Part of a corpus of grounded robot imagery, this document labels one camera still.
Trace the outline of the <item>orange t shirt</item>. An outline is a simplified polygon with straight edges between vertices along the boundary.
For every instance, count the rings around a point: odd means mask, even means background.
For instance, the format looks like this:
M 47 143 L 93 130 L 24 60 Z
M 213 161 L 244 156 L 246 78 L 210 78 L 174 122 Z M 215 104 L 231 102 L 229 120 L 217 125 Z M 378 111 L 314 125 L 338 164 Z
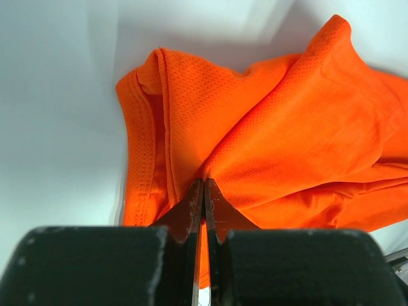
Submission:
M 116 91 L 126 226 L 152 224 L 196 179 L 263 229 L 407 219 L 407 80 L 367 66 L 338 15 L 304 52 L 243 73 L 156 49 Z

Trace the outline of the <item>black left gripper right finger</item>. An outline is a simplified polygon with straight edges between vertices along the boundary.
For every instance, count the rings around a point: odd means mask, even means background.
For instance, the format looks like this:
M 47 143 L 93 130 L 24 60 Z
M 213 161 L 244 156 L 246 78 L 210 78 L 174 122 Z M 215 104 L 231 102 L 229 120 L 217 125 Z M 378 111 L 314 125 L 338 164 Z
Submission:
M 261 229 L 204 183 L 212 305 L 405 305 L 407 286 L 369 234 Z

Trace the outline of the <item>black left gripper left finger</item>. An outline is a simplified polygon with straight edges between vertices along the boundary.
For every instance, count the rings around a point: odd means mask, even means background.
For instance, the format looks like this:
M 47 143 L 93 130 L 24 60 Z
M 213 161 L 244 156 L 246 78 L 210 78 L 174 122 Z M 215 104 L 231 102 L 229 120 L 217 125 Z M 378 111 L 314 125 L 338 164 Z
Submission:
M 1 277 L 2 305 L 197 305 L 203 181 L 147 227 L 43 226 Z

